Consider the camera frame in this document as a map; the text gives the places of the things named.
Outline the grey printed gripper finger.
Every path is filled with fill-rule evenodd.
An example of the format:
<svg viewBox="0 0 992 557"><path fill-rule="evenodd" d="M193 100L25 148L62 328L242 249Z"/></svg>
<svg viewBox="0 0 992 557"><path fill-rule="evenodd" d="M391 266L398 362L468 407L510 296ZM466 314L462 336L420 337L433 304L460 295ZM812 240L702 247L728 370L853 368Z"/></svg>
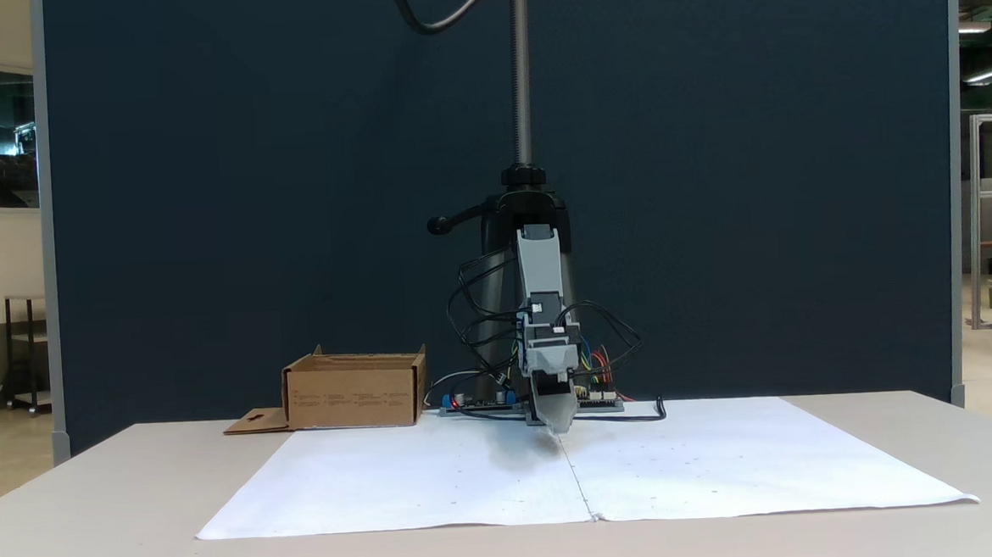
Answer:
<svg viewBox="0 0 992 557"><path fill-rule="evenodd" d="M554 434L570 431L579 401L571 384L537 386L532 391L532 415Z"/></svg>

